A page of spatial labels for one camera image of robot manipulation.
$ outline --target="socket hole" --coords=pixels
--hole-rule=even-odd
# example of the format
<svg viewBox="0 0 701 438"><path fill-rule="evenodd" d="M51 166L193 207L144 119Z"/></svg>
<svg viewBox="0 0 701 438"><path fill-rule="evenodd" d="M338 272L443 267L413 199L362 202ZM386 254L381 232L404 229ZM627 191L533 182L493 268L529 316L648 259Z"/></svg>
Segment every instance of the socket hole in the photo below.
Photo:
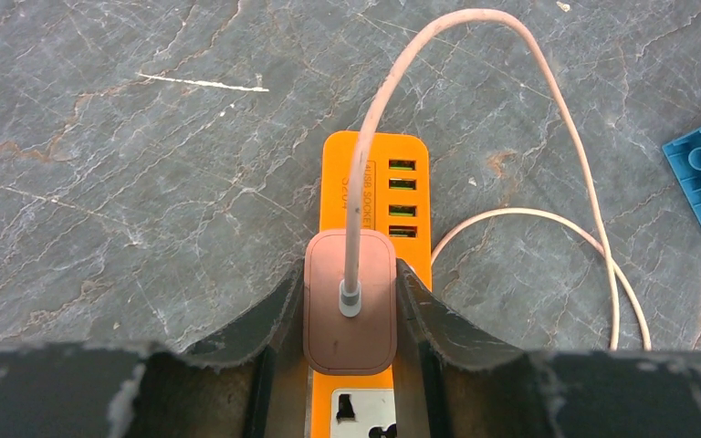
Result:
<svg viewBox="0 0 701 438"><path fill-rule="evenodd" d="M410 160L389 160L388 168L395 171L414 171L415 162Z"/></svg>
<svg viewBox="0 0 701 438"><path fill-rule="evenodd" d="M696 170L701 171L701 148L694 148L689 152L689 164Z"/></svg>
<svg viewBox="0 0 701 438"><path fill-rule="evenodd" d="M340 394L340 400L337 403L337 415L335 418L338 422L356 420L356 412L353 411L350 394Z"/></svg>
<svg viewBox="0 0 701 438"><path fill-rule="evenodd" d="M375 426L370 429L369 438L396 438L396 423L388 426L385 431L380 426Z"/></svg>

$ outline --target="power strip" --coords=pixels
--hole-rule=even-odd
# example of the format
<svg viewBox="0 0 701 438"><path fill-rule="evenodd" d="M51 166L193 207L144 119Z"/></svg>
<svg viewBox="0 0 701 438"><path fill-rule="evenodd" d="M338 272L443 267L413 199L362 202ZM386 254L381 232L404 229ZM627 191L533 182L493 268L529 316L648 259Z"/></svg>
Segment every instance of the power strip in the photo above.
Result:
<svg viewBox="0 0 701 438"><path fill-rule="evenodd" d="M358 132L341 131L324 143L320 231L345 227L348 174L357 138ZM428 150L422 141L410 135L375 133L364 173L361 226L388 235L396 256L407 262L429 288L432 280L430 181ZM360 429L366 430L367 425L369 429L380 427L386 431L395 422L393 403L386 402L393 400L392 392L391 367L373 376L328 376L313 371L310 437L368 436L369 430L364 435L357 434ZM375 396L353 404L354 395L358 399L367 394ZM343 415L338 418L338 406L343 404L340 396L344 404L349 402L353 408L350 411L353 418Z"/></svg>

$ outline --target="usb socket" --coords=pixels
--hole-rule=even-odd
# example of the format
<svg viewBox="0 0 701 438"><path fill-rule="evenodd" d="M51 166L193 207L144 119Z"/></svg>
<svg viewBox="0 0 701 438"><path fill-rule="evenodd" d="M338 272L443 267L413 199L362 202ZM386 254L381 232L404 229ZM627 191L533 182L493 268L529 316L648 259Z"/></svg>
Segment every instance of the usb socket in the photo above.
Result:
<svg viewBox="0 0 701 438"><path fill-rule="evenodd" d="M390 237L417 237L418 228L416 226L391 225L388 227Z"/></svg>
<svg viewBox="0 0 701 438"><path fill-rule="evenodd" d="M388 188L394 190L415 190L415 180L391 178L388 180Z"/></svg>
<svg viewBox="0 0 701 438"><path fill-rule="evenodd" d="M410 160L389 160L388 168L394 171L414 171L415 162Z"/></svg>
<svg viewBox="0 0 701 438"><path fill-rule="evenodd" d="M416 208L414 205L389 205L388 215L401 217L415 217Z"/></svg>

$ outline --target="cable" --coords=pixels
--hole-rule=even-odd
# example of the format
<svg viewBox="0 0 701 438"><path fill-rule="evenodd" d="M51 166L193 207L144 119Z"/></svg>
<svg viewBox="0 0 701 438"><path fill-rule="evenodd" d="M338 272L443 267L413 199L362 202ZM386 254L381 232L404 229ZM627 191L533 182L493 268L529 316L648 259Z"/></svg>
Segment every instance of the cable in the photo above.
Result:
<svg viewBox="0 0 701 438"><path fill-rule="evenodd" d="M434 264L434 261L436 261L436 258L439 256L439 254L442 253L442 250L445 249L445 246L447 246L447 244L451 240L453 240L454 237L459 235L462 231L466 230L466 228L473 224L476 224L477 222L490 219L491 217L503 216L506 214L524 214L529 216L538 216L543 217L545 219L550 219L551 221L555 221L558 224L566 225L571 230L575 231L578 235L582 236L584 240L589 242L590 245L592 245L592 247L594 247L598 251L598 253L601 254L601 256L605 256L603 252L603 246L597 240L595 240L594 237L592 237L589 233L587 233L578 225L566 219L565 217L550 212L544 212L542 210L536 210L533 208L510 207L499 208L496 210L491 210L489 212L476 214L466 219L464 222L458 224L455 228L450 230L450 232L447 233L445 237L442 238L442 240L439 241L439 243L434 248L434 251L432 251L431 265ZM652 349L652 339L649 336L649 326L646 324L646 317L643 315L641 304L638 302L638 298L635 295L635 291L633 290L633 287L630 286L630 282L627 280L627 276L625 276L622 269L613 260L612 265L614 273L616 273L616 276L619 278L620 283L622 283L622 287L624 288L624 291L627 294L627 298L630 300L630 304L633 306L635 318L638 320L638 327L641 329L641 340L643 342L643 349L649 351Z"/></svg>
<svg viewBox="0 0 701 438"><path fill-rule="evenodd" d="M605 225L601 217L601 208L598 204L598 196L595 193L595 186L592 183L592 172L590 165L587 162L587 155L584 151L584 146L581 143L581 138L576 130L576 125L571 118L571 115L566 106L565 100L560 93L560 88L555 80L552 71L549 69L547 59L539 48L536 39L530 31L517 20L514 16L505 12L493 9L464 9L460 11L441 16L429 23L421 30L415 38L404 48L402 54L396 58L393 63L388 77L383 81L377 91L377 94L372 101L364 122L361 125L359 138L356 141L356 147L353 152L353 158L350 167L350 180L348 183L348 211L346 219L346 241L345 241L345 273L344 284L349 293L354 293L358 285L359 278L359 245L361 243L361 193L363 189L363 174L366 168L367 159L370 155L372 137L377 129L378 123L385 110L388 100L391 98L393 91L402 79L407 67L413 62L418 52L423 48L432 37L436 36L443 30L457 26L463 23L472 21L493 22L510 27L512 30L522 37L537 64L544 78L547 80L549 90L552 97L558 104L560 115L563 122L568 128L571 139L576 147L577 156L581 164L581 169L584 174L584 183L587 186L587 194L590 198L592 207L592 217L595 221L598 235L601 238L603 253L606 259L606 269L608 271L609 287L612 294L612 335L609 345L610 349L616 349L619 341L619 293L617 291L617 283L614 270L614 262L612 258L612 250L609 244L608 235L606 235Z"/></svg>

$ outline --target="marble floor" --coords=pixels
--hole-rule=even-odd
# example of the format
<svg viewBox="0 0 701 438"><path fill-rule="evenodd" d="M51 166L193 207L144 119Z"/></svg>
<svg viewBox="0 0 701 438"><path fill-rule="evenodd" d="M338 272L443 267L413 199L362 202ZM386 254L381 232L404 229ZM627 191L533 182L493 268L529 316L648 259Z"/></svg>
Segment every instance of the marble floor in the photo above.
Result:
<svg viewBox="0 0 701 438"><path fill-rule="evenodd" d="M414 32L475 5L0 0L0 340L182 349L235 318L317 232L326 138L360 127ZM701 349L701 230L660 149L701 125L701 0L482 6L519 17L555 70L654 345ZM380 130L430 148L434 241L500 205L594 228L546 84L500 26L441 34ZM476 226L434 292L520 347L608 342L600 257L556 224ZM621 332L640 348L625 301Z"/></svg>

